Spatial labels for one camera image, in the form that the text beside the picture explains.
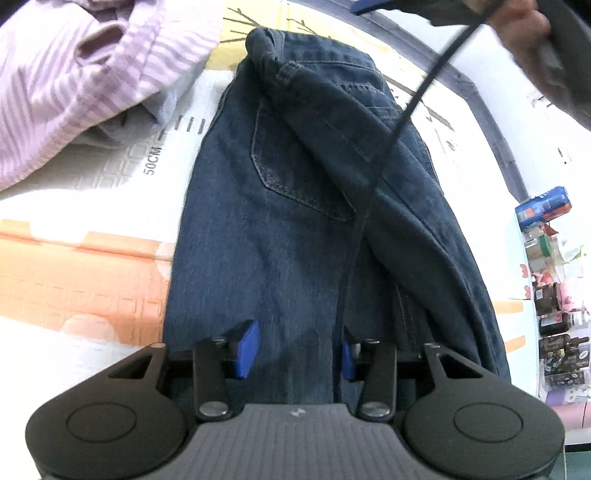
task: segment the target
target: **blue denim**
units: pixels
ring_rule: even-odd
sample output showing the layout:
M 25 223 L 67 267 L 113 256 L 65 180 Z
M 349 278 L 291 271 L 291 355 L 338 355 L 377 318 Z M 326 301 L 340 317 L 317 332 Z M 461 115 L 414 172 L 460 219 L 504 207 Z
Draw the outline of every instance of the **blue denim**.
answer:
M 353 219 L 401 109 L 371 58 L 342 43 L 258 28 L 246 49 L 190 180 L 164 340 L 187 349 L 256 319 L 261 350 L 231 383 L 234 402 L 330 402 Z M 379 183 L 345 320 L 359 338 L 435 340 L 509 379 L 491 301 L 412 125 Z

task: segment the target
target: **jar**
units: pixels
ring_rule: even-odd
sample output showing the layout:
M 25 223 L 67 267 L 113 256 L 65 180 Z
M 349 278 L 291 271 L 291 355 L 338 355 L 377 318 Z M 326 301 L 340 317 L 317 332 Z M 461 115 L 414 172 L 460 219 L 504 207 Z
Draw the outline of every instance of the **jar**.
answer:
M 536 288 L 534 303 L 535 312 L 538 317 L 559 311 L 562 308 L 562 298 L 558 283 Z

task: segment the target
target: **back pocket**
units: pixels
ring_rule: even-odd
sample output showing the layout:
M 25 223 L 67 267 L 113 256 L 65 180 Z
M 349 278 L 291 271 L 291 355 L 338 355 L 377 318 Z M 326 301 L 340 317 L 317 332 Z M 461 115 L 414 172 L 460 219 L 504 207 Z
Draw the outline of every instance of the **back pocket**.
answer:
M 265 97 L 256 113 L 251 157 L 266 188 L 332 219 L 353 218 L 353 209 L 339 188 Z

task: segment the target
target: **gray fabric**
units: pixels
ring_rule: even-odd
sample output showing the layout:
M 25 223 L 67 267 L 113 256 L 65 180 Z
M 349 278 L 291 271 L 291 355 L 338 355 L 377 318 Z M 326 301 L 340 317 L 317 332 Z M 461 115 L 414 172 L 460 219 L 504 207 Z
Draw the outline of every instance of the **gray fabric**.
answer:
M 82 132 L 72 143 L 103 148 L 122 148 L 155 135 L 170 122 L 178 101 L 199 77 L 207 60 L 197 63 L 170 87 Z

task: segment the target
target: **metal screw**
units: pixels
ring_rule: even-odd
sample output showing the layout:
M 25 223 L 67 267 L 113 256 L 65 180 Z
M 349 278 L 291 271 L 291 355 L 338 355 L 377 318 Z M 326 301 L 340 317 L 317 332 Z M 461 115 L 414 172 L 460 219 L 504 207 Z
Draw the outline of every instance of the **metal screw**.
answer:
M 380 401 L 368 401 L 361 405 L 361 413 L 373 419 L 380 419 L 390 415 L 390 411 L 390 407 Z
M 199 411 L 206 417 L 223 417 L 229 411 L 229 407 L 223 401 L 207 401 L 199 407 Z

